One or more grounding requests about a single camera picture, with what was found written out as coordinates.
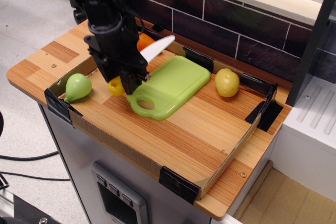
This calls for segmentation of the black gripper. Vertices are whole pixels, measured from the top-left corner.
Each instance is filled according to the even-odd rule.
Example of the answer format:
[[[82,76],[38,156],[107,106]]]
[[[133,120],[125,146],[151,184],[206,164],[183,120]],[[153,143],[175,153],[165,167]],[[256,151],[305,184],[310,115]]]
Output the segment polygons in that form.
[[[111,19],[88,15],[88,28],[93,34],[85,42],[108,83],[120,76],[127,95],[149,81],[148,62],[137,49],[138,26],[133,15],[117,15]]]

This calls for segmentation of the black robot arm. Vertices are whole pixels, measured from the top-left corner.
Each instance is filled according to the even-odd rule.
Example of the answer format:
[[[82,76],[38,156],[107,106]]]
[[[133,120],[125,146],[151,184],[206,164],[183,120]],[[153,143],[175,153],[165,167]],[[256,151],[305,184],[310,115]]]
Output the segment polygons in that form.
[[[105,81],[120,77],[126,94],[132,94],[150,74],[137,48],[140,35],[130,1],[73,1],[87,17],[91,35],[84,41]]]

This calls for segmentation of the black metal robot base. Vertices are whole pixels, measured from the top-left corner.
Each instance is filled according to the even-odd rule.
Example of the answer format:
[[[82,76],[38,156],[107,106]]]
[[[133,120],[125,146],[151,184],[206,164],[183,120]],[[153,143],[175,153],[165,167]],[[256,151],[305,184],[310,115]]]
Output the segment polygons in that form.
[[[59,223],[52,216],[11,193],[8,187],[9,182],[1,174],[1,223]]]

